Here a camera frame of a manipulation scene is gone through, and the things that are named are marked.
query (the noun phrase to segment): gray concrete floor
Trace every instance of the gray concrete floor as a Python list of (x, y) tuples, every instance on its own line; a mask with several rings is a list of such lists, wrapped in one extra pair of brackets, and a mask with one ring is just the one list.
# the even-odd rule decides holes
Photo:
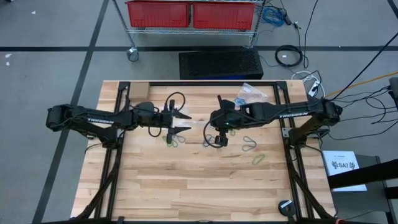
[[(303, 45), (304, 31), (315, 0), (284, 0), (290, 18), (297, 21)], [(118, 0), (124, 14), (126, 7)], [(100, 12), (102, 1), (96, 0), (16, 0), (0, 2), (0, 47), (87, 47)], [(273, 4), (280, 6), (279, 1)], [(319, 1), (314, 13), (308, 46), (384, 45), (397, 32), (398, 19), (387, 0)], [(259, 30), (271, 29), (261, 24)], [(244, 45), (247, 37), (140, 35), (142, 46)], [(257, 45), (297, 45), (292, 27), (262, 32)], [(398, 39), (391, 45), (398, 45)], [(108, 5), (96, 46), (129, 46), (122, 25), (111, 2)], [(275, 65), (274, 51), (259, 52)], [(309, 51), (310, 66), (319, 70), (326, 93), (343, 88), (371, 60), (376, 52)], [(60, 133), (48, 130), (44, 123), (47, 108), (69, 103), (83, 65), (86, 52), (0, 52), (0, 223), (30, 223), (34, 215)], [(398, 70), (398, 52), (383, 52), (358, 81)], [(290, 79), (291, 72), (263, 64), (263, 79)], [(303, 70), (299, 65), (293, 68)], [(93, 53), (79, 104), (95, 107), (103, 80), (178, 79), (178, 52), (141, 52), (139, 61), (131, 63), (123, 51)], [(375, 91), (387, 85), (387, 79), (372, 82), (346, 94)], [(382, 97), (391, 106), (387, 96)], [(342, 118), (380, 113), (364, 103), (348, 107)], [(348, 121), (332, 128), (336, 138), (376, 133), (389, 124), (371, 124), (370, 119)], [(350, 150), (357, 154), (380, 156), (381, 161), (398, 157), (394, 141), (397, 127), (368, 138), (347, 141), (324, 140), (324, 150)], [(66, 220), (70, 216), (76, 192), (83, 149), (87, 140), (70, 132), (58, 175), (47, 206), (44, 221)], [(343, 218), (366, 211), (340, 210)], [(381, 213), (370, 213), (358, 221), (385, 223)]]

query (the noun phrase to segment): blue cable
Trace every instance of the blue cable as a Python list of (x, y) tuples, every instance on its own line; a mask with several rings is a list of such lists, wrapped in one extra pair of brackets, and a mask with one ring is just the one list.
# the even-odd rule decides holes
[(285, 16), (281, 10), (274, 7), (265, 7), (261, 13), (261, 22), (281, 27), (285, 23)]

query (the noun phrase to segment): power strip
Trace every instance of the power strip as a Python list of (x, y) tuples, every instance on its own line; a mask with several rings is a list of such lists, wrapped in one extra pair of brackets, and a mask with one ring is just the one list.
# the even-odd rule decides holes
[(318, 86), (319, 86), (320, 82), (319, 81), (315, 81), (315, 83), (313, 83), (310, 91), (308, 91), (308, 94), (310, 96), (315, 96), (315, 93), (317, 92)]

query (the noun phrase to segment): white cable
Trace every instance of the white cable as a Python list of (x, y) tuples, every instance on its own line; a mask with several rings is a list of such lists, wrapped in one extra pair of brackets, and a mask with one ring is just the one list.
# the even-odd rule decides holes
[(296, 73), (294, 73), (294, 74), (292, 75), (292, 79), (293, 79), (293, 77), (294, 77), (296, 74), (301, 74), (301, 73), (311, 74), (311, 72), (309, 72), (309, 71), (299, 71), (299, 72), (296, 72)]
[[(313, 75), (310, 75), (310, 74), (312, 74), (312, 72), (309, 72), (309, 71), (299, 71), (299, 72), (296, 72), (296, 73), (294, 73), (294, 74), (292, 75), (292, 78), (291, 78), (291, 79), (293, 80), (293, 77), (294, 77), (296, 74), (301, 74), (301, 73), (309, 74), (309, 76), (307, 76), (307, 77), (305, 77), (305, 78), (303, 79), (303, 82), (306, 82), (306, 81), (309, 81), (309, 80), (312, 80), (312, 79), (315, 79), (316, 81), (319, 82), (319, 79), (318, 79), (317, 77), (313, 76)], [(323, 92), (323, 97), (326, 97), (325, 89), (323, 88), (322, 83), (320, 84), (320, 86), (321, 86), (321, 89), (322, 89), (322, 92)]]

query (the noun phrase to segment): wooden tabletop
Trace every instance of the wooden tabletop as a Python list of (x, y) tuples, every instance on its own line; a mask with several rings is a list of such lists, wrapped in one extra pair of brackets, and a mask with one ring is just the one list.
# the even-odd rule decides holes
[[(118, 81), (103, 83), (97, 109), (113, 111)], [(291, 102), (306, 101), (301, 81), (287, 81)], [(286, 221), (277, 205), (281, 200), (291, 200), (289, 176), (278, 121), (260, 128), (242, 129), (234, 136), (228, 134), (228, 147), (222, 150), (203, 147), (203, 127), (210, 113), (219, 108), (217, 95), (234, 100), (240, 86), (152, 86), (149, 101), (159, 108), (166, 97), (175, 91), (185, 94), (187, 102), (182, 113), (192, 120), (175, 119), (175, 126), (190, 126), (179, 134), (186, 141), (178, 147), (167, 147), (162, 134), (153, 138), (147, 128), (126, 132), (119, 171), (113, 219), (126, 220), (262, 220)], [(268, 102), (275, 103), (270, 86), (256, 86), (268, 95)], [(176, 96), (176, 106), (182, 99)], [(300, 126), (308, 118), (296, 118)], [(216, 135), (208, 127), (208, 134)], [(257, 147), (242, 151), (248, 136), (257, 142)], [(88, 145), (99, 143), (89, 141)], [(308, 145), (318, 147), (314, 139)], [(86, 153), (80, 181), (76, 192), (71, 217), (78, 215), (90, 202), (99, 188), (105, 149), (92, 147)], [(265, 155), (258, 165), (254, 157)], [(335, 213), (320, 153), (302, 149), (303, 163), (309, 189), (332, 215)], [(303, 216), (306, 209), (299, 190)]]

